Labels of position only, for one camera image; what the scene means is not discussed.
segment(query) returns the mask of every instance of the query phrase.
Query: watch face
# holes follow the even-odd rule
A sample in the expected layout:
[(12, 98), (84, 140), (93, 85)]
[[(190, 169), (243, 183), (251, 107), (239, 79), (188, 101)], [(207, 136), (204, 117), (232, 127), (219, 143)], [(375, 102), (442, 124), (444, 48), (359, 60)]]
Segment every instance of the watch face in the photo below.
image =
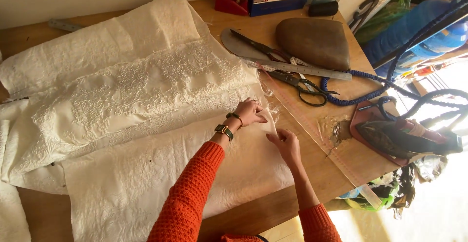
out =
[(225, 127), (225, 125), (220, 124), (220, 125), (216, 126), (216, 129), (214, 129), (214, 130), (215, 131), (223, 131), (224, 127)]

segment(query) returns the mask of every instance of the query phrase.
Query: hand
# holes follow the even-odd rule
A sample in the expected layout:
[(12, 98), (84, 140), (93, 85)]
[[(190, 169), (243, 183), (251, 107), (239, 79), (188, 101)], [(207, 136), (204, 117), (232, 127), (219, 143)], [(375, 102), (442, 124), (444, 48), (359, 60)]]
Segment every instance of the hand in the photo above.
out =
[(237, 104), (237, 108), (234, 112), (237, 113), (239, 117), (241, 117), (243, 127), (246, 127), (254, 122), (268, 122), (265, 117), (257, 115), (257, 113), (261, 112), (262, 110), (263, 107), (261, 107), (260, 104), (258, 104), (255, 100), (247, 98), (245, 101), (239, 102), (239, 104)]
[(301, 167), (301, 149), (297, 136), (291, 131), (283, 129), (276, 129), (276, 132), (278, 136), (266, 134), (266, 138), (278, 148), (290, 170)]

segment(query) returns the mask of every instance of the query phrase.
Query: blue container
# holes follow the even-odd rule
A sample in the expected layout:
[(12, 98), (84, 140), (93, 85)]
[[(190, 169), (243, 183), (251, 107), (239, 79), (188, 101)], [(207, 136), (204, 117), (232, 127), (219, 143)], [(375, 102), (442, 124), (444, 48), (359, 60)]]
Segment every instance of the blue container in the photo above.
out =
[[(367, 59), (374, 64), (385, 55), (400, 48), (430, 21), (452, 9), (458, 1), (426, 0), (422, 2), (366, 44), (363, 51)], [(462, 46), (466, 42), (467, 32), (466, 19), (463, 19), (407, 51), (398, 61), (394, 77), (411, 70), (407, 67), (414, 65), (417, 61), (437, 58)], [(388, 62), (376, 69), (377, 75), (386, 77), (390, 64), (391, 62)]]

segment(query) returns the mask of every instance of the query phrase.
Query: woman's left hand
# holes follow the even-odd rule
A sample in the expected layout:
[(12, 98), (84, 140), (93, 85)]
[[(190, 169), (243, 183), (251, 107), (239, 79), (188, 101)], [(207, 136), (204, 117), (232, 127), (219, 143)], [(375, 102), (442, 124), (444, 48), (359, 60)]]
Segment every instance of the woman's left hand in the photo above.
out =
[(261, 112), (263, 110), (263, 107), (260, 106), (255, 100), (251, 98), (247, 98), (243, 102), (239, 102), (237, 104), (237, 108), (235, 109), (235, 113), (237, 113), (243, 123), (243, 127), (249, 126), (250, 124), (254, 122), (258, 123), (267, 123), (268, 120), (263, 117), (258, 115), (257, 113)]

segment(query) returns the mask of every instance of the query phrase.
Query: floor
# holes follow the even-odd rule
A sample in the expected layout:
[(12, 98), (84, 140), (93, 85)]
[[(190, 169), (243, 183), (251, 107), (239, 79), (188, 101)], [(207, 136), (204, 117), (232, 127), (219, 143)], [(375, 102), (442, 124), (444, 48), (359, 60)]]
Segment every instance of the floor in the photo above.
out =
[[(440, 71), (439, 76), (450, 88), (468, 91), (468, 68), (453, 66)], [(405, 113), (414, 101), (400, 96), (397, 108)], [(446, 108), (424, 105), (413, 118), (435, 116)], [(468, 145), (468, 121), (455, 127)], [(461, 154), (448, 155), (448, 165), (442, 175), (431, 183), (416, 183), (416, 196), (410, 208), (404, 209), (401, 220), (395, 220), (393, 210), (376, 213), (356, 209), (329, 211), (329, 215), (344, 242), (468, 242), (468, 188), (466, 175), (468, 148)], [(327, 209), (336, 209), (340, 200)], [(262, 233), (270, 242), (301, 242), (301, 222), (295, 217)]]

